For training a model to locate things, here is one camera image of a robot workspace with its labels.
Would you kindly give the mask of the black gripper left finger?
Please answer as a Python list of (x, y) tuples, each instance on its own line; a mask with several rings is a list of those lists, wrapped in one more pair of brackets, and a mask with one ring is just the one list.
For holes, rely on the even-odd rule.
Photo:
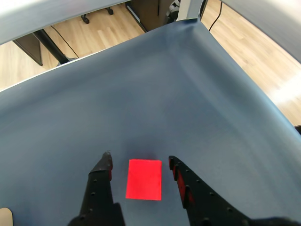
[(87, 186), (79, 215), (70, 226), (123, 226), (125, 224), (121, 206), (113, 202), (110, 152), (105, 152), (100, 161), (89, 172)]

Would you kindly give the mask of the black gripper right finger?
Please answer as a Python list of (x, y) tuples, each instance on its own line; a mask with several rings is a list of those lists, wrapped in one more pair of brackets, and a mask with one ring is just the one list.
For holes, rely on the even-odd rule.
[(184, 162), (175, 156), (168, 159), (191, 226), (253, 225), (249, 217), (229, 204)]

